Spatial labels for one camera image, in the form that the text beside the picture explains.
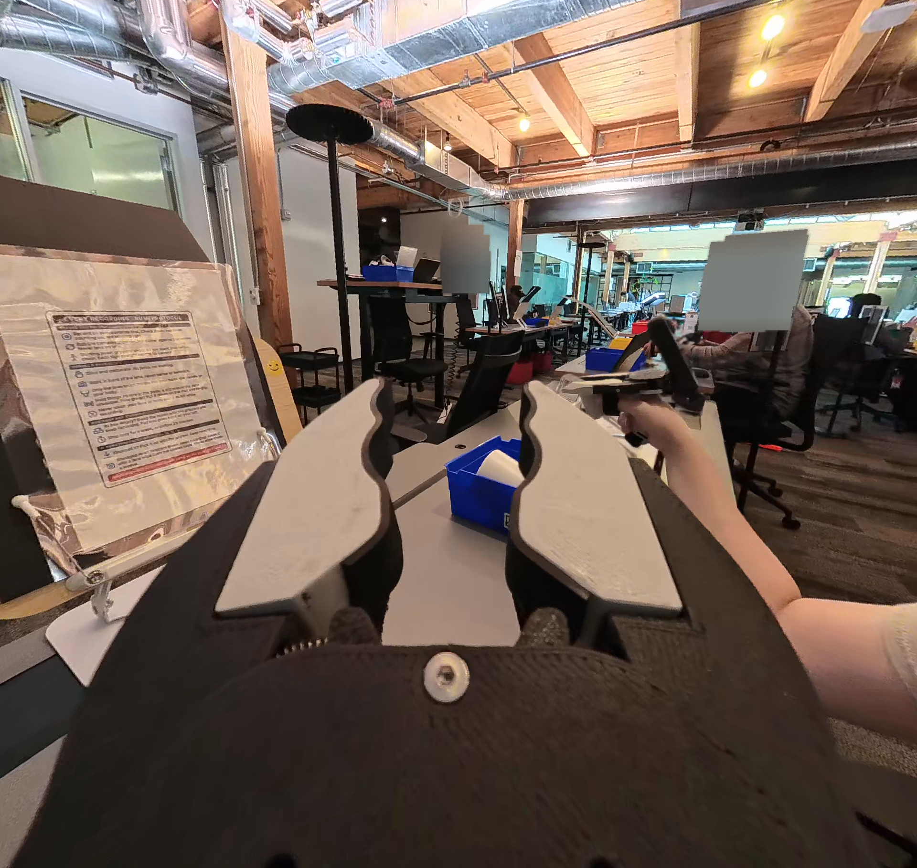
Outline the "brown cardboard panel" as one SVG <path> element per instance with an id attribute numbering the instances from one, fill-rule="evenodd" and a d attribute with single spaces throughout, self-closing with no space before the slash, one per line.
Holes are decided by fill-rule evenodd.
<path id="1" fill-rule="evenodd" d="M 158 261 L 210 260 L 174 211 L 6 177 L 1 244 Z"/>

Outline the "wooden post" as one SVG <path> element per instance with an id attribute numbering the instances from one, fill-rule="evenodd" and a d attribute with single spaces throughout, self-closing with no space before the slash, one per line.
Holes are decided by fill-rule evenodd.
<path id="1" fill-rule="evenodd" d="M 246 210 L 249 250 L 258 287 L 261 338 L 272 347 L 291 344 L 292 313 L 281 221 L 267 56 L 230 30 L 221 18 L 236 149 Z"/>

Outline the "wooden board with smiley sticker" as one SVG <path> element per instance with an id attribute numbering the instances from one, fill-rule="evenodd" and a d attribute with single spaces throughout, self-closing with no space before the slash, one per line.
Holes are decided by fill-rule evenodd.
<path id="1" fill-rule="evenodd" d="M 277 435 L 277 438 L 289 443 L 302 431 L 303 425 L 292 398 L 286 369 L 273 347 L 258 337 L 254 339 L 254 343 L 259 369 L 267 383 L 270 407 L 275 412 L 279 431 L 282 433 Z M 6 623 L 44 614 L 61 608 L 72 599 L 82 602 L 89 598 L 92 591 L 100 587 L 111 587 L 120 578 L 139 575 L 141 569 L 146 566 L 161 564 L 199 528 L 200 525 L 193 525 L 182 532 L 156 538 L 118 558 L 92 566 L 85 573 L 69 576 L 22 598 L 6 602 L 1 605 L 1 621 Z"/>

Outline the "silver insulated pipes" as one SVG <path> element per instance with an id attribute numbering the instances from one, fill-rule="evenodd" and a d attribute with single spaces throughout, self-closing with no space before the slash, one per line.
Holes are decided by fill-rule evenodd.
<path id="1" fill-rule="evenodd" d="M 292 105 L 296 67 L 308 44 L 282 40 L 265 28 L 291 35 L 292 15 L 269 0 L 217 0 L 229 29 L 254 43 L 276 63 L 269 67 L 269 95 L 275 107 Z M 135 0 L 127 8 L 114 0 L 2 0 L 2 47 L 80 60 L 132 61 L 161 67 L 190 93 L 227 98 L 230 80 L 224 60 L 193 41 L 185 0 Z"/>

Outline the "black office chair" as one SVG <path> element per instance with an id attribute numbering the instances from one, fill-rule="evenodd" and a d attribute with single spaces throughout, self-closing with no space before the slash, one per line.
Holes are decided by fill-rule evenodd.
<path id="1" fill-rule="evenodd" d="M 777 481 L 756 472 L 759 452 L 773 445 L 795 453 L 808 452 L 816 441 L 818 397 L 832 372 L 854 349 L 865 323 L 817 315 L 813 323 L 810 359 L 804 386 L 792 413 L 778 414 L 773 403 L 777 359 L 769 361 L 762 388 L 755 394 L 755 405 L 740 413 L 719 410 L 720 428 L 725 441 L 729 472 L 738 493 L 736 503 L 745 513 L 749 495 L 757 496 L 777 509 L 787 530 L 799 530 L 801 523 L 781 501 Z"/>
<path id="2" fill-rule="evenodd" d="M 402 427 L 393 435 L 394 445 L 404 450 L 413 445 L 441 445 L 494 415 L 514 363 L 521 357 L 522 333 L 482 337 L 468 379 L 442 423 Z"/>
<path id="3" fill-rule="evenodd" d="M 384 378 L 406 387 L 407 396 L 396 403 L 397 413 L 415 415 L 423 423 L 433 404 L 421 404 L 416 394 L 424 389 L 426 381 L 439 380 L 448 364 L 436 358 L 415 357 L 414 335 L 402 299 L 372 297 L 369 300 L 373 328 L 373 368 Z"/>

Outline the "person's right hand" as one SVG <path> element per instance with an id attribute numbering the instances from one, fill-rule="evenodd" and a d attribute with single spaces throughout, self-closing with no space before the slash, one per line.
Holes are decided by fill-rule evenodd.
<path id="1" fill-rule="evenodd" d="M 660 451 L 677 446 L 686 431 L 682 418 L 655 397 L 645 400 L 636 396 L 621 396 L 618 408 L 622 431 L 641 435 Z"/>

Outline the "black utility cart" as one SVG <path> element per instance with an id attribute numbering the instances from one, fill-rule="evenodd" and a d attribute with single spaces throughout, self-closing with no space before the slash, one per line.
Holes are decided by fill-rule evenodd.
<path id="1" fill-rule="evenodd" d="M 291 387 L 292 400 L 304 426 L 309 422 L 309 412 L 319 415 L 341 399 L 340 357 L 337 347 L 305 350 L 300 344 L 292 343 L 278 347 L 278 354 L 284 369 L 295 375 Z M 333 372 L 334 383 L 323 384 L 319 381 L 321 372 Z"/>

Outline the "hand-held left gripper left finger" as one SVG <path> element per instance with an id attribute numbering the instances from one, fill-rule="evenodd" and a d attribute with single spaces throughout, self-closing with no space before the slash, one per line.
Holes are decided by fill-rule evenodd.
<path id="1" fill-rule="evenodd" d="M 378 635 L 396 586 L 391 386 L 368 381 L 306 426 L 275 463 L 214 612 L 292 617 L 326 638 L 339 610 Z"/>

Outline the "white paper cup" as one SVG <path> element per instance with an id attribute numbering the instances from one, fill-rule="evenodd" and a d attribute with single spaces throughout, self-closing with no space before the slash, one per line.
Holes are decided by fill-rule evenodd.
<path id="1" fill-rule="evenodd" d="M 477 476 L 510 488 L 519 487 L 524 480 L 524 474 L 517 459 L 500 449 L 487 453 L 480 463 Z"/>

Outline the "person's right forearm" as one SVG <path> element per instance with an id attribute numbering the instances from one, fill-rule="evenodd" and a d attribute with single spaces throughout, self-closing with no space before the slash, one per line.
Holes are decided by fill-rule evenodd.
<path id="1" fill-rule="evenodd" d="M 789 639 L 826 713 L 915 744 L 916 706 L 889 665 L 880 628 L 896 606 L 804 598 L 736 507 L 692 431 L 660 451 L 677 497 L 734 559 Z"/>

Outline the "black floor lamp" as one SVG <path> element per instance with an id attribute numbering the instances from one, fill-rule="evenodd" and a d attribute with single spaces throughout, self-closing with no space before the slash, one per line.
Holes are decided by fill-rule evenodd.
<path id="1" fill-rule="evenodd" d="M 340 198 L 338 144 L 353 146 L 370 142 L 373 139 L 373 124 L 357 111 L 328 104 L 294 106 L 285 119 L 287 127 L 294 135 L 313 143 L 324 143 L 327 148 L 328 187 L 335 255 L 336 290 L 338 292 L 343 384 L 345 393 L 350 393 L 354 389 L 353 356 L 349 295 L 347 291 L 348 270 Z"/>

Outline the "interior glass window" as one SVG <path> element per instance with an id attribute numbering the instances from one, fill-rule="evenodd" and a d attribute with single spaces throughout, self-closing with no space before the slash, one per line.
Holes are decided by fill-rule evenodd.
<path id="1" fill-rule="evenodd" d="M 181 211 L 167 138 L 25 95 L 1 92 L 1 175 Z"/>

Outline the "white metal document stand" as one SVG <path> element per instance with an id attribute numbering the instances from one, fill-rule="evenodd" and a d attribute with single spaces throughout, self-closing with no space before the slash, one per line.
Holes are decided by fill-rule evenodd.
<path id="1" fill-rule="evenodd" d="M 66 591 L 78 590 L 89 599 L 79 609 L 63 614 L 47 627 L 47 645 L 74 677 L 87 688 L 130 613 L 165 566 L 200 531 L 204 532 L 204 559 L 212 561 L 216 549 L 215 525 L 204 517 L 175 533 L 151 537 L 140 547 L 112 560 L 90 566 L 78 565 L 64 580 Z"/>

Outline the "flexible silver duct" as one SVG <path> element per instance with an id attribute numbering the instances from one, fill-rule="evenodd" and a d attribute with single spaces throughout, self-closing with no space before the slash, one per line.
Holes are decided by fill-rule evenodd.
<path id="1" fill-rule="evenodd" d="M 915 139 L 897 138 L 881 144 L 847 150 L 808 150 L 784 154 L 780 157 L 768 157 L 765 153 L 755 153 L 752 156 L 730 159 L 721 163 L 694 162 L 684 169 L 660 170 L 620 177 L 589 178 L 535 185 L 494 184 L 490 188 L 489 196 L 498 202 L 511 202 L 589 194 L 628 193 L 697 182 L 759 178 L 811 170 L 893 163 L 914 160 L 915 156 Z"/>

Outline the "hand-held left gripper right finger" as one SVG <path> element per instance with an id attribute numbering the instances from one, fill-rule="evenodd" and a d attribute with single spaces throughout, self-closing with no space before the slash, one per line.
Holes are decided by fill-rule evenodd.
<path id="1" fill-rule="evenodd" d="M 684 604 L 625 440 L 548 386 L 524 388 L 522 484 L 509 513 L 507 586 L 523 631 L 550 610 L 574 645 L 612 644 L 616 616 L 675 621 Z"/>

